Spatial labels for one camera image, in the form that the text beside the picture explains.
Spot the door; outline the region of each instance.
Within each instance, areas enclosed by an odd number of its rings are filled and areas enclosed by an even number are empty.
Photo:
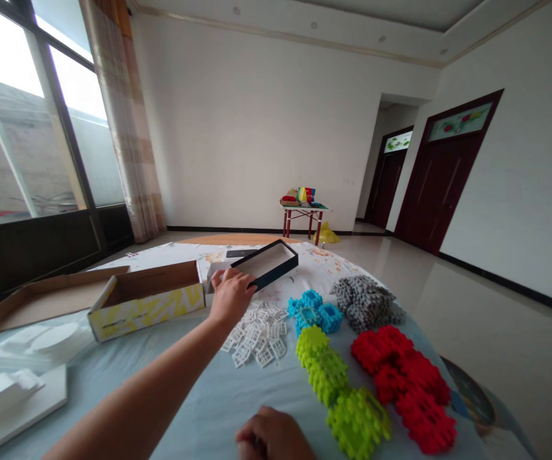
[[[365,211],[365,221],[382,229],[386,228],[391,205],[406,159],[412,126],[383,136],[380,154],[376,162],[374,180]]]
[[[427,120],[395,235],[438,254],[502,91]]]
[[[378,160],[376,172],[376,187],[370,195],[370,212],[366,218],[367,222],[376,227],[385,228],[391,212],[391,204],[395,196],[399,175],[402,172],[402,165],[406,158],[406,150],[393,153],[385,153]]]

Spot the person's left hand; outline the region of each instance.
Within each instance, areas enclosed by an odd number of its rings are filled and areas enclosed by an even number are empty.
[[[214,273],[211,281],[215,296],[209,318],[233,329],[246,313],[250,299],[257,290],[257,286],[249,287],[255,277],[240,273],[235,268],[228,268]]]

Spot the curtain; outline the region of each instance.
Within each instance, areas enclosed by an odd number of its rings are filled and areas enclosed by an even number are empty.
[[[136,243],[166,230],[125,0],[80,0]]]

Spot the glass window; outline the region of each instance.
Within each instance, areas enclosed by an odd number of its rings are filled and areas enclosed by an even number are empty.
[[[33,39],[0,15],[0,224],[85,207]]]
[[[472,110],[460,112],[434,122],[429,134],[429,140],[444,139],[459,134],[480,131],[487,120],[491,102],[480,105]]]
[[[97,76],[50,48],[96,206],[125,202]]]
[[[412,137],[412,131],[389,137],[389,139],[387,139],[387,143],[385,144],[385,153],[408,148],[410,137]]]
[[[93,62],[79,0],[32,0],[40,29]]]

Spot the lime green building block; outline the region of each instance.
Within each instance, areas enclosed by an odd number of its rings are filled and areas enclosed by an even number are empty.
[[[325,406],[331,406],[338,395],[349,390],[346,374],[348,366],[330,346],[325,347],[316,358],[310,360],[307,369],[309,383],[319,401]]]
[[[302,367],[308,367],[310,362],[316,359],[327,348],[328,344],[329,338],[319,326],[315,325],[303,329],[297,339],[297,346],[295,348]]]
[[[391,420],[365,388],[341,394],[329,409],[327,426],[351,460],[367,460],[381,437],[391,439]]]

